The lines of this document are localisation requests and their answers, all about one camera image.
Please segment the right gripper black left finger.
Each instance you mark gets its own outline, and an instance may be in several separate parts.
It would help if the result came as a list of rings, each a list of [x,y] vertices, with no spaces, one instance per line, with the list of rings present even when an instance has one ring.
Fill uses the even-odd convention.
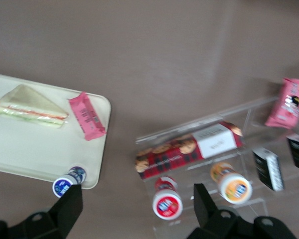
[[[46,212],[37,212],[8,229],[10,239],[65,239],[83,210],[81,185],[71,186]]]

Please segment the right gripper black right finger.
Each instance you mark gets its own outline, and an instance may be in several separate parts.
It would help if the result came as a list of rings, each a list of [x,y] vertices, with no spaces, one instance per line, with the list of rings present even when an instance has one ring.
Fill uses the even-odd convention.
[[[189,239],[238,239],[238,216],[228,209],[219,209],[204,184],[194,184],[194,212],[199,223]]]

